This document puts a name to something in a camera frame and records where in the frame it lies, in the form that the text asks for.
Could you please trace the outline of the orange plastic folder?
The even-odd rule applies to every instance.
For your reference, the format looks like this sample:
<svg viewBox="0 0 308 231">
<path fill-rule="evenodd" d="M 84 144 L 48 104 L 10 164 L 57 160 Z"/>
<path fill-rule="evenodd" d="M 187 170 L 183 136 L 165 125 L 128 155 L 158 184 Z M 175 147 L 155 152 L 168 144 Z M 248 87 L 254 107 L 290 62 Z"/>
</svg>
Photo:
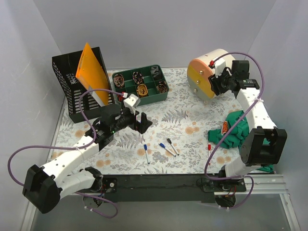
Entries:
<svg viewBox="0 0 308 231">
<path fill-rule="evenodd" d="M 85 44 L 81 53 L 76 78 L 86 90 L 110 89 L 108 75 L 104 72 L 88 43 Z"/>
</svg>

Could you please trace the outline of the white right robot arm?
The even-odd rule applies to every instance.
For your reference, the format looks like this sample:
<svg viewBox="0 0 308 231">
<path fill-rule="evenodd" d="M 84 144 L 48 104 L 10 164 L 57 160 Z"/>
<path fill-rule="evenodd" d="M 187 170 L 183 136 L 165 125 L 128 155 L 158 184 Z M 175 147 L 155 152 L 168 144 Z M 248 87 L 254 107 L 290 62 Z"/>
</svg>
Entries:
<svg viewBox="0 0 308 231">
<path fill-rule="evenodd" d="M 265 88 L 265 79 L 260 65 L 258 62 L 255 64 L 261 76 L 261 89 L 248 86 L 248 83 L 252 83 L 250 80 L 243 79 L 242 83 L 239 83 L 240 88 L 234 96 L 245 112 L 220 140 L 205 165 L 205 176 L 210 180 L 217 180 L 218 187 L 223 191 L 231 190 L 235 186 L 235 179 L 244 178 L 248 173 L 261 166 L 277 164 L 287 139 L 286 131 L 276 127 L 263 104 L 261 96 Z M 244 118 L 247 119 L 249 135 L 241 147 L 240 157 L 225 166 L 223 169 L 225 175 L 221 177 L 209 176 L 207 167 L 210 159 Z"/>
</svg>

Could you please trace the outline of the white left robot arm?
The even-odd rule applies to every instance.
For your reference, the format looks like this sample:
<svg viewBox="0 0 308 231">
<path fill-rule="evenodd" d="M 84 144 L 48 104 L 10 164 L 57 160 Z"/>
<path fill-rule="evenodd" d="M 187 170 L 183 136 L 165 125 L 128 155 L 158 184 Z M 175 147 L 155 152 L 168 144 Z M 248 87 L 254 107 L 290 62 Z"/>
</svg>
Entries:
<svg viewBox="0 0 308 231">
<path fill-rule="evenodd" d="M 144 134 L 152 125 L 146 113 L 132 113 L 127 107 L 110 104 L 100 109 L 101 116 L 93 123 L 84 136 L 74 145 L 73 150 L 42 165 L 33 165 L 26 174 L 23 195 L 42 213 L 53 210 L 64 197 L 83 189 L 98 192 L 102 188 L 99 170 L 87 167 L 71 174 L 85 160 L 97 154 L 114 138 L 114 134 L 126 127 Z"/>
</svg>

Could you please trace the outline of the cream cylindrical drawer box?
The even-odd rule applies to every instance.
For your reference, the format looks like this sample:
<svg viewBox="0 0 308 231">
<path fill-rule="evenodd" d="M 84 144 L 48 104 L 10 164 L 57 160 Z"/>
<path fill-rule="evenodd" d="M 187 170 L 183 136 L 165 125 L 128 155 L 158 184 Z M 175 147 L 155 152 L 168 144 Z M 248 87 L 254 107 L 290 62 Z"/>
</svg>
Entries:
<svg viewBox="0 0 308 231">
<path fill-rule="evenodd" d="M 226 53 L 227 51 L 224 49 L 216 49 L 191 60 L 188 65 L 187 79 L 190 89 L 203 101 L 209 101 L 216 96 L 211 90 L 208 80 L 210 76 L 215 74 L 215 70 L 209 67 L 209 63 Z M 229 68 L 232 65 L 232 61 L 235 60 L 232 55 L 222 58 L 226 61 L 226 67 Z"/>
</svg>

